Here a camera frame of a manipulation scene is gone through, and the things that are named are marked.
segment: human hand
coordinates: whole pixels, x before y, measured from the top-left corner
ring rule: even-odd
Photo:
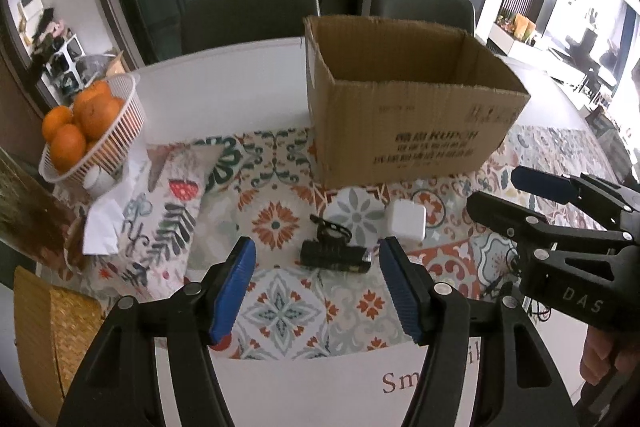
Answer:
[[[629,339],[614,336],[589,326],[580,361],[580,375],[591,385],[597,385],[609,372],[609,357],[614,343],[622,343],[615,361],[620,373],[631,373],[640,362],[640,342],[637,337]]]

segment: chair backrest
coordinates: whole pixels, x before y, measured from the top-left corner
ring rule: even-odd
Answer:
[[[469,0],[371,0],[371,15],[455,26],[476,31],[476,12]]]
[[[195,0],[180,25],[182,53],[302,36],[308,15],[320,15],[318,0]]]

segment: white plastic basket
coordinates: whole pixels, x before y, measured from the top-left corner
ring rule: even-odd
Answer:
[[[99,165],[111,175],[118,170],[145,123],[145,111],[136,93],[136,79],[137,75],[131,73],[116,74],[106,79],[113,96],[125,100],[124,107],[107,132],[71,170],[60,174],[51,162],[49,145],[45,146],[38,169],[45,181],[72,182],[82,186],[84,175],[93,165]]]

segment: patterned tablecloth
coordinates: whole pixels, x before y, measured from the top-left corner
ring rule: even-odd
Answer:
[[[392,200],[411,199],[427,209],[425,240],[403,245],[411,260],[466,296],[490,299],[483,292],[508,274],[513,245],[469,218],[468,195],[484,190],[542,212],[557,225],[593,228],[594,222],[572,206],[516,190],[510,172],[526,165],[614,179],[593,135],[578,130],[514,126],[479,171],[341,190],[325,190],[312,181],[314,140],[308,129],[204,142],[222,143],[225,152],[202,200],[186,278],[200,280],[209,266],[224,261],[240,235],[254,239],[258,266],[232,334],[216,348],[221,357],[240,359],[328,357],[410,341],[376,255],[376,242],[386,234],[385,206]],[[316,233],[310,214],[343,224],[353,232],[353,244],[372,248],[371,270],[356,275],[299,266],[302,242]],[[105,279],[116,277],[108,258],[96,258],[91,269]],[[95,291],[86,279],[78,284],[103,303],[116,297]]]

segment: wicker placemat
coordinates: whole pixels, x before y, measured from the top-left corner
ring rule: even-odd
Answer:
[[[102,324],[100,304],[18,267],[14,321],[27,396],[33,409],[55,425],[76,370]]]

